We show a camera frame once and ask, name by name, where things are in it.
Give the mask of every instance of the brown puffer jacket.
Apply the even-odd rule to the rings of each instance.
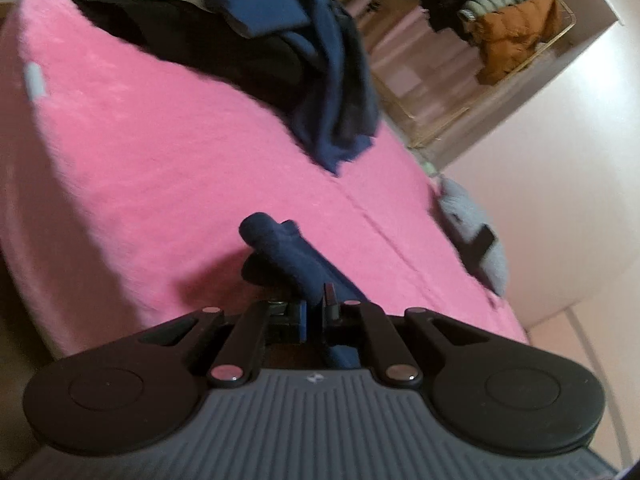
[[[556,0],[527,0],[481,16],[472,29],[484,61],[478,72],[480,84],[492,85],[505,78],[535,53],[539,41],[558,34],[561,25]]]

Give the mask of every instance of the mattress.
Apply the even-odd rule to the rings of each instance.
[[[0,243],[34,323],[73,354],[262,291],[243,218],[295,220],[390,314],[424,306],[509,338],[510,306],[469,276],[436,193],[381,124],[335,178],[272,110],[94,27],[70,0],[21,0],[0,38]]]

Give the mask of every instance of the logo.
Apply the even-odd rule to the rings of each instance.
[[[324,375],[319,374],[318,372],[313,372],[312,374],[306,376],[306,380],[312,384],[318,384],[324,381]]]

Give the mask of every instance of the round pad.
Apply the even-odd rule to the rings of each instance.
[[[83,408],[108,412],[136,402],[143,385],[142,379],[128,370],[98,368],[74,380],[69,395]]]
[[[600,383],[572,361],[517,344],[456,350],[431,398],[443,420],[474,444],[507,454],[557,454],[586,444],[602,418]]]
[[[171,350],[117,342],[53,363],[29,382],[25,415],[41,440],[66,452],[148,446],[188,420],[198,401],[193,376]]]

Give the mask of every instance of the black mechanical bracket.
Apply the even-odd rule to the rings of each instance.
[[[259,301],[237,317],[204,308],[49,365],[25,390],[25,414],[41,441],[67,453],[143,449],[188,427],[216,391],[251,388],[265,348],[287,343],[356,347],[381,392],[414,392],[447,432],[493,454],[583,448],[602,417],[603,389],[585,368],[425,308],[387,316],[373,303],[339,303],[327,284],[308,315],[301,301]]]

